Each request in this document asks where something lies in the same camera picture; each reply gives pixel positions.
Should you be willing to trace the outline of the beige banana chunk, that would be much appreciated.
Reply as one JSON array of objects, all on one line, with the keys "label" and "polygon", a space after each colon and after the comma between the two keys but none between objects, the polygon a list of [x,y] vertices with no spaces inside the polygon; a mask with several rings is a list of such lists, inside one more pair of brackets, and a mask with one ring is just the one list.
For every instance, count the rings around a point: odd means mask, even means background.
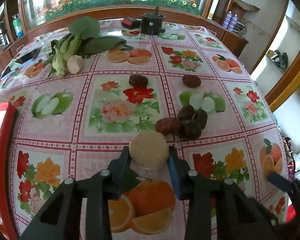
[{"label": "beige banana chunk", "polygon": [[139,166],[150,170],[161,169],[169,156],[164,135],[155,131],[138,133],[129,143],[129,152]]}]

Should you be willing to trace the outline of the dark red date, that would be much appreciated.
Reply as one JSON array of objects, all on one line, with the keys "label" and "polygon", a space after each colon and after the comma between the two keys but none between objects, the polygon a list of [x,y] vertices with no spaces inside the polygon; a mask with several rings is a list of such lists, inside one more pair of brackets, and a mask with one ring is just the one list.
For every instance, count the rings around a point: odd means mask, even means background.
[{"label": "dark red date", "polygon": [[133,87],[146,87],[148,85],[148,78],[143,75],[131,75],[129,77],[129,84]]},{"label": "dark red date", "polygon": [[190,88],[197,88],[201,85],[201,80],[196,75],[185,74],[182,77],[183,84]]}]

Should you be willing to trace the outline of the reddish date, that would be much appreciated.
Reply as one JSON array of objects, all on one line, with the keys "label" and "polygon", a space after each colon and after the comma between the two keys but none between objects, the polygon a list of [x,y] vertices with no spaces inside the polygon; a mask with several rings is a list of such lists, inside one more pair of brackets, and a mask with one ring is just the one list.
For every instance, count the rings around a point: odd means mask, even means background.
[{"label": "reddish date", "polygon": [[155,130],[163,135],[177,133],[181,127],[181,121],[178,118],[162,118],[155,124]]}]

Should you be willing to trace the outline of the red rimmed white tray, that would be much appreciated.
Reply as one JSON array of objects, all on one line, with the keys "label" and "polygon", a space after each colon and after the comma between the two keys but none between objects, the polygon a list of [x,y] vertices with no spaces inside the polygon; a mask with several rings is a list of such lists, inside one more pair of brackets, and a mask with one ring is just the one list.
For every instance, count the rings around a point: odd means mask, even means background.
[{"label": "red rimmed white tray", "polygon": [[15,116],[16,108],[11,103],[0,103],[0,220],[8,239],[17,239],[8,189],[8,155]]}]

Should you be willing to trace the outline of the floral plastic tablecloth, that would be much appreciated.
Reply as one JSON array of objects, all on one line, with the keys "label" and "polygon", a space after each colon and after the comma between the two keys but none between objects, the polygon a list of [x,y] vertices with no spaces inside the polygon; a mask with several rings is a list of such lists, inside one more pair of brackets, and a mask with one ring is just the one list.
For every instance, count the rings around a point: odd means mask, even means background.
[{"label": "floral plastic tablecloth", "polygon": [[[161,36],[128,31],[102,21],[101,35],[126,44],[89,56],[81,71],[57,77],[45,64],[59,29],[32,39],[17,55],[42,47],[38,58],[0,79],[0,103],[17,109],[8,155],[9,204],[17,237],[67,177],[89,178],[107,167],[140,132],[162,118],[176,118],[187,103],[207,112],[196,140],[166,136],[180,158],[207,178],[231,178],[280,222],[288,197],[266,180],[287,176],[275,118],[239,59],[204,27],[166,23]],[[185,74],[201,80],[183,84]],[[131,86],[131,75],[148,78]]]}]

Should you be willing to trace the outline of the black smartphone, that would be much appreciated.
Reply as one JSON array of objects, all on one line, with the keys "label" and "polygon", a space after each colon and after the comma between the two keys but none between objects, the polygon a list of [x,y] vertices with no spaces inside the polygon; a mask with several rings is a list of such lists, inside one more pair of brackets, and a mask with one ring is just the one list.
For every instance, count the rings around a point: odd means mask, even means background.
[{"label": "black smartphone", "polygon": [[6,75],[8,75],[13,70],[20,69],[25,63],[30,63],[34,61],[38,55],[42,47],[38,47],[33,49],[32,51],[28,51],[24,55],[21,55],[17,59],[12,59],[12,61],[7,65],[7,67],[4,69],[4,71],[1,74],[1,78],[4,78]]}]

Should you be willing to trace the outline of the green bok choy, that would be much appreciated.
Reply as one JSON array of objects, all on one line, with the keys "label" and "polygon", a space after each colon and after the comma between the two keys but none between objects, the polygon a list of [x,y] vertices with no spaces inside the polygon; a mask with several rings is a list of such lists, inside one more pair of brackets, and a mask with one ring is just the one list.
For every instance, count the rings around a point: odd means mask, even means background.
[{"label": "green bok choy", "polygon": [[89,16],[74,20],[68,31],[60,40],[51,41],[51,52],[46,60],[52,65],[50,73],[57,77],[77,74],[83,68],[86,57],[126,44],[126,40],[116,36],[101,36],[98,20]]}]

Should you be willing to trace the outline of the purple spray can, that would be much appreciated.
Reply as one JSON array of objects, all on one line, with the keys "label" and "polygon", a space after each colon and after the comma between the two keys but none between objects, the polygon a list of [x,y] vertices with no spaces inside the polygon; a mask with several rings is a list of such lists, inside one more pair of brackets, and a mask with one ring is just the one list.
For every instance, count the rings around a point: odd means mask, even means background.
[{"label": "purple spray can", "polygon": [[223,28],[225,28],[225,29],[228,28],[228,25],[229,25],[229,23],[230,23],[230,21],[232,19],[232,16],[233,15],[232,15],[231,11],[226,12],[225,17],[224,17],[223,22],[222,22],[222,27]]},{"label": "purple spray can", "polygon": [[238,15],[237,14],[232,15],[232,17],[231,17],[231,19],[229,21],[227,29],[229,31],[233,31],[235,25],[237,24],[237,22],[238,22]]}]

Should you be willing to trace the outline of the green plastic bottle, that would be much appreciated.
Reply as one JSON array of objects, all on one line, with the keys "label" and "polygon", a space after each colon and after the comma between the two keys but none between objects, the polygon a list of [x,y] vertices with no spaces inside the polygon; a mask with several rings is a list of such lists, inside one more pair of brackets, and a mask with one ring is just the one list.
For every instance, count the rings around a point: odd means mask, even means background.
[{"label": "green plastic bottle", "polygon": [[20,15],[18,13],[13,15],[13,27],[15,29],[15,33],[17,38],[20,38],[23,36],[23,30],[21,27],[21,20]]}]

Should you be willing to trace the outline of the red black small box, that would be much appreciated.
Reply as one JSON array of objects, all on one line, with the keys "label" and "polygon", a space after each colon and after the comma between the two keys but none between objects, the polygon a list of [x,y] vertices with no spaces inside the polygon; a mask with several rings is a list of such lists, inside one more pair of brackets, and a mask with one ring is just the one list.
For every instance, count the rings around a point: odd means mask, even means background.
[{"label": "red black small box", "polygon": [[138,29],[141,26],[141,21],[136,18],[124,18],[121,25],[129,30]]}]

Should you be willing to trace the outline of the black cylindrical grinder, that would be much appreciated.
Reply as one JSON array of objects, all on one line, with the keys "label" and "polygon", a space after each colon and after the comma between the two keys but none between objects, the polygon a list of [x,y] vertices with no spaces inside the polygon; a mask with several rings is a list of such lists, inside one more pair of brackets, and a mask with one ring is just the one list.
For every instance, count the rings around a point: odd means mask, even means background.
[{"label": "black cylindrical grinder", "polygon": [[146,35],[160,35],[165,32],[162,27],[165,16],[159,14],[159,7],[155,8],[155,12],[147,12],[141,15],[141,32]]}]

